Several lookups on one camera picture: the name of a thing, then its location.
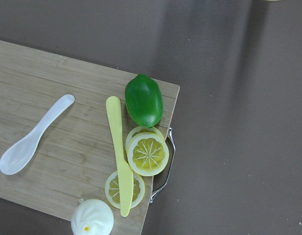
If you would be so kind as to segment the hidden back lemon slice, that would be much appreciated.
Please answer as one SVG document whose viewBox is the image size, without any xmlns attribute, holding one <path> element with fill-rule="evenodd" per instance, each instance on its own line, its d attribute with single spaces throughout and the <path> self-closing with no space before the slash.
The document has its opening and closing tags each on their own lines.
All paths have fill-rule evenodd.
<svg viewBox="0 0 302 235">
<path fill-rule="evenodd" d="M 137 134 L 139 134 L 139 133 L 144 133 L 144 132 L 154 133 L 154 134 L 158 135 L 159 137 L 161 137 L 162 139 L 164 139 L 163 134 L 162 134 L 161 131 L 160 131 L 159 129 L 157 129 L 156 127 L 145 128 L 145 127 L 142 127 L 142 126 L 137 126 L 137 127 L 135 127 L 134 129 L 132 129 L 132 130 L 129 132 L 129 134 L 127 135 L 126 142 L 125 142 L 125 151 L 127 151 L 131 139 L 132 139 L 135 135 L 137 135 Z"/>
</svg>

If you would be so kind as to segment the green lime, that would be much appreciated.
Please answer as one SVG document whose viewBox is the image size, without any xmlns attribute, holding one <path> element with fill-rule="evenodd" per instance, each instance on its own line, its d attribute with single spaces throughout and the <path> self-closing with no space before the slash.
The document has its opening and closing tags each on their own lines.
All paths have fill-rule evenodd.
<svg viewBox="0 0 302 235">
<path fill-rule="evenodd" d="M 151 128 L 163 116 L 163 99 L 155 80 L 139 74 L 125 88 L 125 103 L 130 118 L 137 125 Z"/>
</svg>

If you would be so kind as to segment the upper lemon slice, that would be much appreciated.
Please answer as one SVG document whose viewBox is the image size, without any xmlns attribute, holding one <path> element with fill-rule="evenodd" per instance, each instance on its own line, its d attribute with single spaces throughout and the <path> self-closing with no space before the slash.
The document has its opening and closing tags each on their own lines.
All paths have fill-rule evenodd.
<svg viewBox="0 0 302 235">
<path fill-rule="evenodd" d="M 169 159 L 169 149 L 165 140 L 150 132 L 133 136 L 126 148 L 126 154 L 132 170 L 146 177 L 161 173 Z"/>
</svg>

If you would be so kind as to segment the yellow plastic knife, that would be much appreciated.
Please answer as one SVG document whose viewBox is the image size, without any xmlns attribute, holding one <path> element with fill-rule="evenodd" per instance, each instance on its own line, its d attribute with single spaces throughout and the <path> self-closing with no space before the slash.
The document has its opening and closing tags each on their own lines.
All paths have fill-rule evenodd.
<svg viewBox="0 0 302 235">
<path fill-rule="evenodd" d="M 107 98 L 106 112 L 116 158 L 120 193 L 120 214 L 123 217 L 127 217 L 132 205 L 134 177 L 133 170 L 124 158 L 121 103 L 118 97 L 111 96 Z"/>
</svg>

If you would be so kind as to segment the lower lemon slice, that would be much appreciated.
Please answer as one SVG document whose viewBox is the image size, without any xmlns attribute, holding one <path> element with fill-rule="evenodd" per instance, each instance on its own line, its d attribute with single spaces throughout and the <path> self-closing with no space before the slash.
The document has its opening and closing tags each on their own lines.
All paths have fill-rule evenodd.
<svg viewBox="0 0 302 235">
<path fill-rule="evenodd" d="M 143 178 L 133 173 L 134 189 L 131 208 L 136 207 L 143 199 L 145 194 L 145 183 Z M 120 209 L 120 194 L 118 185 L 118 173 L 114 171 L 105 182 L 105 195 L 108 202 L 115 208 Z"/>
</svg>

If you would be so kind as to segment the white steamed bun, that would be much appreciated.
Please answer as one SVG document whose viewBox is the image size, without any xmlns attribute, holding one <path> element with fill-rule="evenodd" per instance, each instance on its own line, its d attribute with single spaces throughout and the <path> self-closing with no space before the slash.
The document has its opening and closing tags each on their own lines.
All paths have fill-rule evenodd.
<svg viewBox="0 0 302 235">
<path fill-rule="evenodd" d="M 74 235 L 109 235 L 114 226 L 114 214 L 105 202 L 89 199 L 76 207 L 70 224 Z"/>
</svg>

